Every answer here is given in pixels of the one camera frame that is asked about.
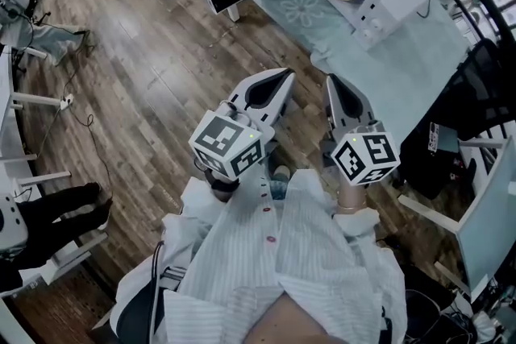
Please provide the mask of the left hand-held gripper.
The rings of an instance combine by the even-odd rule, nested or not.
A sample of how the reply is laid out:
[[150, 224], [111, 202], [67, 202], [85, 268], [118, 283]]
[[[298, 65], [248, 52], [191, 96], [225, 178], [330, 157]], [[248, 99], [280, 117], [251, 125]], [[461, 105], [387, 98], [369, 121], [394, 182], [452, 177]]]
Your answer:
[[243, 79], [217, 110], [208, 110], [189, 139], [202, 165], [238, 178], [275, 149], [273, 125], [286, 110], [296, 73], [275, 68]]

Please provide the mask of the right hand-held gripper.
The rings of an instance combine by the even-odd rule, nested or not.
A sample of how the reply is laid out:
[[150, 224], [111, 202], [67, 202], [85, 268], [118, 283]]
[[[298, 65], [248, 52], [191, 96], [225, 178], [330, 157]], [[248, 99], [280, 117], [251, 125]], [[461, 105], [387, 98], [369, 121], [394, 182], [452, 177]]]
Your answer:
[[329, 126], [322, 138], [324, 169], [363, 186], [383, 180], [400, 165], [393, 135], [375, 120], [369, 100], [354, 85], [329, 74], [324, 104]]

